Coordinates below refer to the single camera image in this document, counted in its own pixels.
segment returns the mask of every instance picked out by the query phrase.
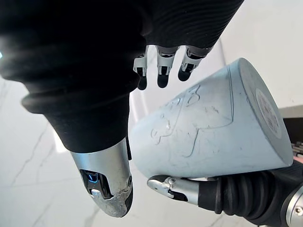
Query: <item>marble surface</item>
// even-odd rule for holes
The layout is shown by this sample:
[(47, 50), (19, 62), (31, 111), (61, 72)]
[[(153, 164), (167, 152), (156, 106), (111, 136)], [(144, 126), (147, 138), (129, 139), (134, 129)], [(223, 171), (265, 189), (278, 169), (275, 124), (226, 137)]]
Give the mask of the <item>marble surface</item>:
[[(170, 79), (167, 95), (161, 100), (152, 97), (151, 91), (145, 96), (138, 90), (134, 91), (130, 128), (138, 119), (180, 92), (180, 89), (215, 72), (223, 64), (221, 49), (217, 45), (188, 84), (174, 83), (177, 75)], [(155, 85), (152, 82), (156, 80), (153, 76), (155, 69), (152, 69), (155, 59), (151, 60), (150, 66), (149, 82)], [(26, 94), (22, 84), (0, 79), (0, 226), (253, 226), (243, 218), (215, 215), (194, 205), (157, 194), (146, 186), (147, 179), (132, 162), (132, 208), (124, 218), (107, 216), (87, 194), (70, 153), (62, 146), (51, 125), (44, 116), (27, 112), (20, 104)], [(148, 100), (149, 104), (136, 104), (142, 99)]]

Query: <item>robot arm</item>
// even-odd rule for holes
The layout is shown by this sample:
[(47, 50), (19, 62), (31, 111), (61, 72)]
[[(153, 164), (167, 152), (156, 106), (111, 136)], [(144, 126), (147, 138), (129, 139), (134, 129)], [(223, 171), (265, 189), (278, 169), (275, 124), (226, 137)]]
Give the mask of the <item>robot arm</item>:
[(186, 201), (216, 214), (244, 217), (255, 225), (299, 227), (303, 224), (303, 164), (277, 170), (227, 175), (193, 181), (165, 175), (147, 184), (174, 200)]

